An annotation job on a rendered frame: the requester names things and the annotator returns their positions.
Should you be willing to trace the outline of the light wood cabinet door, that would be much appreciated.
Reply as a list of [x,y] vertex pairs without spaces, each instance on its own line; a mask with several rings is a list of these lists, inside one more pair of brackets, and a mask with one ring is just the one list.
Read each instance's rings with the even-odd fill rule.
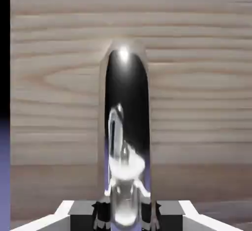
[[252,164],[252,14],[17,14],[11,29],[11,164],[97,162],[102,58],[146,48],[152,160]]

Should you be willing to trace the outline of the curved shiny metal handle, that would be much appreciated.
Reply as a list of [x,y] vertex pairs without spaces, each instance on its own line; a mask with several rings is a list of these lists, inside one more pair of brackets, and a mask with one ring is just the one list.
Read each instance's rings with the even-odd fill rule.
[[145,50],[115,41],[100,66],[96,231],[156,231],[149,114]]

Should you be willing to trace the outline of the light wood cabinet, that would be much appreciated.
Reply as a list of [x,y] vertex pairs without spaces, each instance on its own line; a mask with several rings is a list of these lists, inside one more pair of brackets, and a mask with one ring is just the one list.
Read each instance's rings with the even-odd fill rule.
[[[11,0],[11,29],[17,14],[167,11],[252,14],[252,0]],[[157,198],[191,200],[199,212],[252,231],[252,164],[152,164]],[[83,165],[11,164],[11,220],[40,218],[62,200],[93,199],[98,179],[98,160]]]

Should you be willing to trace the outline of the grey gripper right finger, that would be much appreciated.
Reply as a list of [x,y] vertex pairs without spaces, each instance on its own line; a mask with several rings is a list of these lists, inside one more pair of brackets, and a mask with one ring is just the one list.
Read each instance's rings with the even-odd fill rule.
[[191,201],[141,204],[141,231],[243,231],[197,212]]

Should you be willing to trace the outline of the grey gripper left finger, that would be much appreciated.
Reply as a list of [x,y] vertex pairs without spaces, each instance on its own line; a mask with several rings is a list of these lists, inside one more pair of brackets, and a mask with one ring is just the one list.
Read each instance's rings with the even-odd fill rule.
[[96,201],[62,201],[55,213],[10,231],[111,231],[110,222],[98,220]]

